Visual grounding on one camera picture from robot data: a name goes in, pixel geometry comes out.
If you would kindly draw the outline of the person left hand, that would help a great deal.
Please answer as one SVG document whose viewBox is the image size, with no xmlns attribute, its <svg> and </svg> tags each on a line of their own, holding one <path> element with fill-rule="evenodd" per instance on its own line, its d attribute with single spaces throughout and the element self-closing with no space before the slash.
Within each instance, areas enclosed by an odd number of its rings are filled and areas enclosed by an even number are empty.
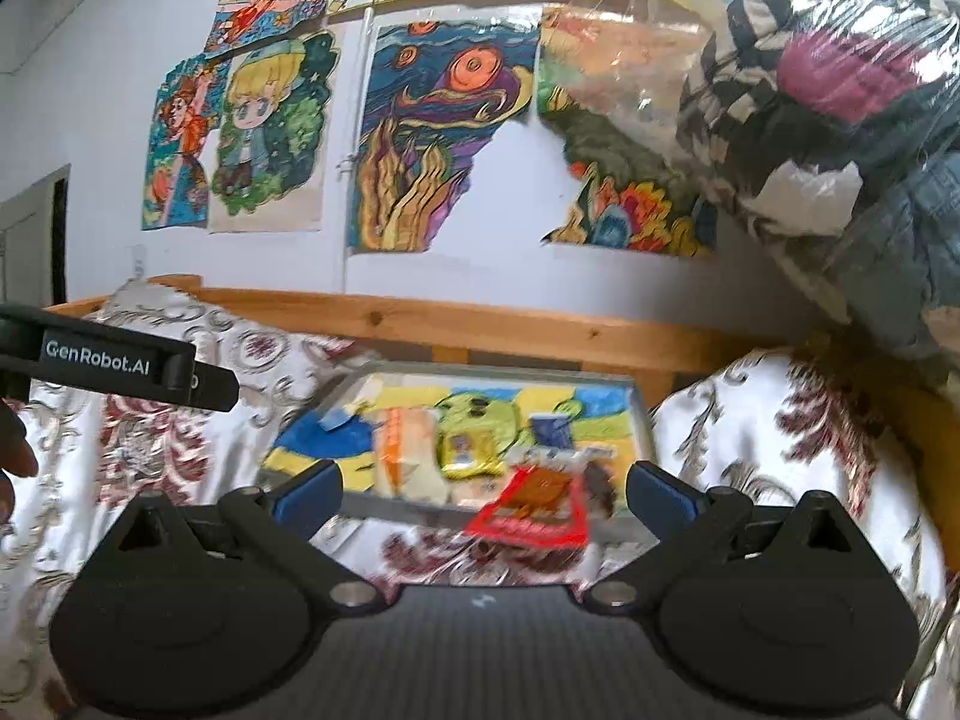
<svg viewBox="0 0 960 720">
<path fill-rule="evenodd" d="M 26 440 L 26 427 L 4 402 L 0 401 L 0 523 L 5 525 L 14 512 L 16 496 L 11 478 L 37 475 L 37 460 Z"/>
</svg>

